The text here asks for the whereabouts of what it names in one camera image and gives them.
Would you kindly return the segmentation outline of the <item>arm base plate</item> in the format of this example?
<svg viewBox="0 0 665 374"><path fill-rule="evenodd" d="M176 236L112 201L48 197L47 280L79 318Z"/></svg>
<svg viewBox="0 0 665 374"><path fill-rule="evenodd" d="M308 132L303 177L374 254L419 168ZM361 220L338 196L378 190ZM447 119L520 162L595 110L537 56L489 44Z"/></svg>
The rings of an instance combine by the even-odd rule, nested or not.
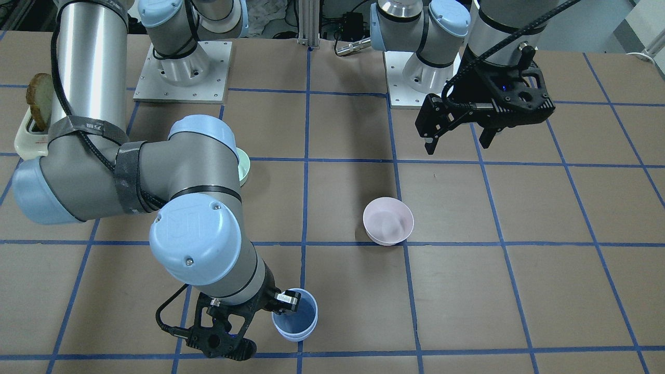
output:
<svg viewBox="0 0 665 374"><path fill-rule="evenodd" d="M393 109L419 109L427 94L440 95L446 82L457 73L461 58L452 65L432 67L418 59L414 52L384 52L385 77Z"/></svg>
<svg viewBox="0 0 665 374"><path fill-rule="evenodd" d="M223 104L230 71L231 41L202 41L189 56L159 60L148 50L133 99L156 103Z"/></svg>

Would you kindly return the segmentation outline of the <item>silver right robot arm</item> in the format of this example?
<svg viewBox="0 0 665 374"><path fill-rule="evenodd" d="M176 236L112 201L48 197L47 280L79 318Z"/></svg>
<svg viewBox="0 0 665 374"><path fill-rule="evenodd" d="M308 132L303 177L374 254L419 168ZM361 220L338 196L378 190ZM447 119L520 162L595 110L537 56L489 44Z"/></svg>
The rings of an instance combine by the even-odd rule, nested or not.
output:
<svg viewBox="0 0 665 374"><path fill-rule="evenodd" d="M166 271L199 291L192 327L156 322L209 358L247 360L259 310L295 312L245 234L233 131L209 115L176 121L167 140L131 142L123 124L130 1L57 1L51 39L55 95L47 155L15 170L29 220L87 222L156 211L149 245Z"/></svg>

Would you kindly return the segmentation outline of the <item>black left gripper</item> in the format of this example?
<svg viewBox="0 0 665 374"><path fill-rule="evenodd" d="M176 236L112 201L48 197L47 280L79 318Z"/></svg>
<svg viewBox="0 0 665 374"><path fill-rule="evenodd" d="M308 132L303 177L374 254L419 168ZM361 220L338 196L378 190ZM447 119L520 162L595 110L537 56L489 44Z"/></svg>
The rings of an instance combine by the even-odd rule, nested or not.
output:
<svg viewBox="0 0 665 374"><path fill-rule="evenodd" d="M524 70L479 64L458 81L457 101L434 93L425 96L414 125L427 154L434 154L439 138L462 123L482 126L479 143L488 149L501 128L536 125L555 111L542 71L533 61Z"/></svg>

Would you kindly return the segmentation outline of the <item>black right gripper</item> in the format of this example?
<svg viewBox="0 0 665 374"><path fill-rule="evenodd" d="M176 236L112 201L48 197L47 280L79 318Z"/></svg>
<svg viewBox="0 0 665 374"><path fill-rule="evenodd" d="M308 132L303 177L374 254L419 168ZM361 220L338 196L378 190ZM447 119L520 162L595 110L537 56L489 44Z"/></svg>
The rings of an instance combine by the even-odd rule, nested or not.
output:
<svg viewBox="0 0 665 374"><path fill-rule="evenodd" d="M244 337L255 314L260 310L278 314L297 313L300 293L284 293L275 287L270 271L256 295L237 305L224 305L221 301L200 293L197 299L193 325L180 329L180 338L190 348L199 350L208 358L251 359L257 345Z"/></svg>

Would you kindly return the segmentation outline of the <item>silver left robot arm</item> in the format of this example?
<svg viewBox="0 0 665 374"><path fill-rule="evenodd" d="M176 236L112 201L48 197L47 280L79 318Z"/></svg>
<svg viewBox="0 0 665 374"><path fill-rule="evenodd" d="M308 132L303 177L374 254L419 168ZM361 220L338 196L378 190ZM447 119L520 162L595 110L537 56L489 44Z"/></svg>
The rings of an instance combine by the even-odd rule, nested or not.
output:
<svg viewBox="0 0 665 374"><path fill-rule="evenodd" d="M505 128L537 125L555 111L534 61L547 21L573 1L377 1L370 8L373 49L412 52L425 93L415 121L428 154L442 135L467 123L488 148Z"/></svg>

